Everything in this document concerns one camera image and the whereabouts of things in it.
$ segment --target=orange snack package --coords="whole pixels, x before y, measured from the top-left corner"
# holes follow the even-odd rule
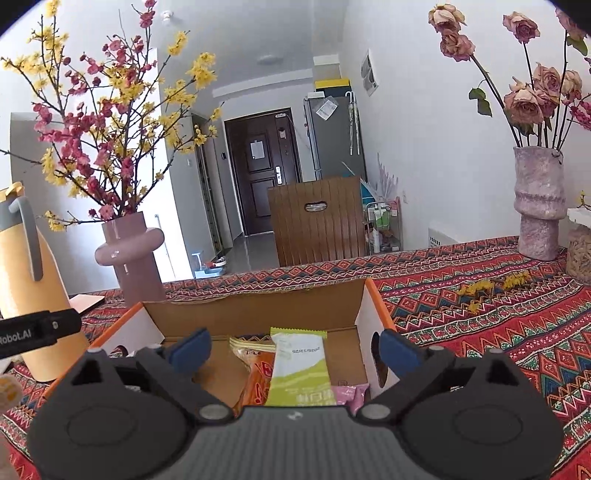
[[[230,348],[250,372],[240,399],[233,408],[234,415],[238,416],[245,405],[264,405],[267,401],[275,363],[275,345],[230,338]]]

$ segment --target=tablecloth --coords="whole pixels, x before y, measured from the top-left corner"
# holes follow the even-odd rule
[[[166,288],[170,300],[183,301],[371,276],[397,330],[413,342],[421,346],[438,343],[464,356],[502,348],[563,424],[564,447],[552,479],[591,480],[591,288],[567,276],[565,263],[564,251],[552,262],[523,257],[517,253],[517,237],[504,237],[175,282]],[[468,308],[473,298],[459,292],[479,280],[502,284],[507,276],[519,272],[529,275],[524,285],[496,288],[494,295],[482,297],[475,308]],[[83,318],[90,340],[126,310],[120,292],[100,294],[106,296],[105,304]],[[25,438],[35,412],[45,402],[41,394],[46,385],[35,382],[22,364],[9,373],[19,379],[25,396],[19,407],[4,415],[0,429],[9,440],[11,461],[21,479],[38,480]]]

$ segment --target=doorway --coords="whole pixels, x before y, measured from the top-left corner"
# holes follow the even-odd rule
[[[271,232],[267,190],[301,181],[291,109],[225,122],[245,235]]]

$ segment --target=pink vase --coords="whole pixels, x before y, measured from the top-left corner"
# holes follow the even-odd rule
[[[146,228],[142,212],[103,223],[106,242],[96,249],[99,265],[113,267],[125,304],[164,301],[166,294],[156,266],[154,250],[164,243],[164,232]]]
[[[515,210],[521,214],[519,253],[537,260],[558,256],[558,220],[566,217],[562,153],[514,147]]]

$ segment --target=wooden chair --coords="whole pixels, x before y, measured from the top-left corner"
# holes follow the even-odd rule
[[[282,267],[365,255],[358,177],[333,177],[268,190]]]

